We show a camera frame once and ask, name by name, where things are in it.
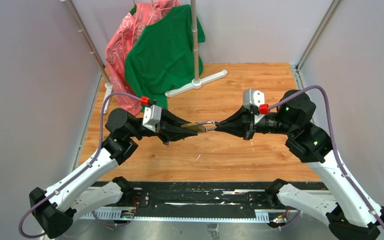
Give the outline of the brass padlock with steel shackle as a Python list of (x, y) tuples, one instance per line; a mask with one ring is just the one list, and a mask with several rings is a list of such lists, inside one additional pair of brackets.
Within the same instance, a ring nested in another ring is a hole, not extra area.
[(182, 124), (180, 127), (182, 129), (190, 130), (198, 134), (213, 131), (216, 127), (206, 127), (206, 125), (216, 125), (218, 124), (215, 120), (201, 121), (201, 122), (190, 122)]

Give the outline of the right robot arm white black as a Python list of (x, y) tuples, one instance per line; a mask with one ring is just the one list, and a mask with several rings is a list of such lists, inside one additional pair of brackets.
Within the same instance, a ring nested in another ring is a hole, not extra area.
[(263, 93), (249, 89), (242, 107), (216, 124), (217, 132), (250, 140), (254, 134), (280, 134), (285, 145), (311, 168), (330, 191), (325, 199), (276, 179), (267, 187), (263, 200), (272, 209), (290, 207), (325, 224), (339, 240), (375, 240), (384, 231), (384, 206), (376, 203), (348, 170), (337, 149), (333, 128), (312, 123), (316, 104), (306, 90), (287, 91), (281, 100), (269, 105)]

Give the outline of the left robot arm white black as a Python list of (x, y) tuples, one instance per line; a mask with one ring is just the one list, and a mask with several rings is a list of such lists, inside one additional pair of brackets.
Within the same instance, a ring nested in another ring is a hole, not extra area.
[(143, 117), (116, 108), (104, 127), (109, 134), (93, 156), (54, 185), (46, 189), (37, 187), (29, 194), (31, 213), (50, 239), (63, 235), (74, 221), (94, 210), (116, 203), (126, 207), (134, 201), (135, 189), (124, 177), (88, 191), (101, 176), (131, 157), (138, 148), (134, 139), (157, 137), (167, 145), (205, 131), (203, 126), (156, 105), (145, 108)]

